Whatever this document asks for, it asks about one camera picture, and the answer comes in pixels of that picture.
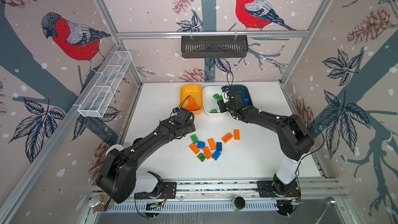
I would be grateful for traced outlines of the blue lego brick low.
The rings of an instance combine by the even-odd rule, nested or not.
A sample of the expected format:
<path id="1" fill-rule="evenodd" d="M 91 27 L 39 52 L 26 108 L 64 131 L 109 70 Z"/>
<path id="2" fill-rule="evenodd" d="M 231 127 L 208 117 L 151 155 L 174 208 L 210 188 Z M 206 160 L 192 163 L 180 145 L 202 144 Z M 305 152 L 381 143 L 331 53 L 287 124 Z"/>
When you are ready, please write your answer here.
<path id="1" fill-rule="evenodd" d="M 217 160 L 219 159 L 220 155 L 221 155 L 221 152 L 218 151 L 218 150 L 216 150 L 216 151 L 212 154 L 212 158 L 213 158 L 214 160 L 217 161 Z"/>

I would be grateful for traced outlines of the orange lego brick studs up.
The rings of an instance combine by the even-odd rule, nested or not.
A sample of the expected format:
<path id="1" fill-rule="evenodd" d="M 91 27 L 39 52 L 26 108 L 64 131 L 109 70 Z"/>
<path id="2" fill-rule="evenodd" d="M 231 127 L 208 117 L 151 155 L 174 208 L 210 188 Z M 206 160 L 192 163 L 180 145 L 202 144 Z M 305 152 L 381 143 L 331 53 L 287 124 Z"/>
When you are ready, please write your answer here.
<path id="1" fill-rule="evenodd" d="M 211 151 L 217 149 L 217 145 L 216 145 L 214 139 L 208 139 L 208 145 L 209 145 L 209 148 Z"/>

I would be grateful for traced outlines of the green lego brick bottom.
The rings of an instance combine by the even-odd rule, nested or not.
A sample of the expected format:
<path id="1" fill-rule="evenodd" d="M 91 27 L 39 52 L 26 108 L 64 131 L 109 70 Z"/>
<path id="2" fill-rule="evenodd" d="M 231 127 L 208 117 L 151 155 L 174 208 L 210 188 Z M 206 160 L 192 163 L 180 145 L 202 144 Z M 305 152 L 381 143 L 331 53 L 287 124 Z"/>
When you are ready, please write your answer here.
<path id="1" fill-rule="evenodd" d="M 206 160 L 206 156 L 203 153 L 199 153 L 197 158 L 201 161 L 204 162 Z"/>

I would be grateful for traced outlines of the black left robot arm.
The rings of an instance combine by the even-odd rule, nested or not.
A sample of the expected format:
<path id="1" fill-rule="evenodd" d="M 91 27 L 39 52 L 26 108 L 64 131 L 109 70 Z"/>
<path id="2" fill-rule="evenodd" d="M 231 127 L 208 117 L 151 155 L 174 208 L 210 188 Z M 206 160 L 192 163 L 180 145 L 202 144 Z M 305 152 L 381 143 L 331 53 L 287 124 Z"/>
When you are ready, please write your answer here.
<path id="1" fill-rule="evenodd" d="M 175 139 L 182 139 L 196 131 L 194 114 L 185 108 L 173 109 L 175 115 L 159 122 L 158 126 L 133 145 L 118 150 L 110 148 L 96 179 L 96 184 L 116 203 L 122 203 L 138 184 L 137 169 L 155 151 Z"/>

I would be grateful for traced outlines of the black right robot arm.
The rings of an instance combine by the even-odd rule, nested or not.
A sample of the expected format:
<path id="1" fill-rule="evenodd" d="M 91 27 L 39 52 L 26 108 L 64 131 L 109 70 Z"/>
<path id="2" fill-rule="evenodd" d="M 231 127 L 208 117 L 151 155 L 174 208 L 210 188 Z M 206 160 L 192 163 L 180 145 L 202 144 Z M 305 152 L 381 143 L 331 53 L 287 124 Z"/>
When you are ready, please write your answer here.
<path id="1" fill-rule="evenodd" d="M 283 116 L 262 111 L 252 105 L 246 105 L 240 93 L 230 86 L 221 88 L 223 100 L 217 102 L 222 113 L 244 123 L 256 124 L 278 135 L 283 158 L 278 171 L 273 177 L 272 192 L 284 197 L 296 186 L 299 166 L 310 149 L 314 139 L 310 130 L 297 115 Z"/>

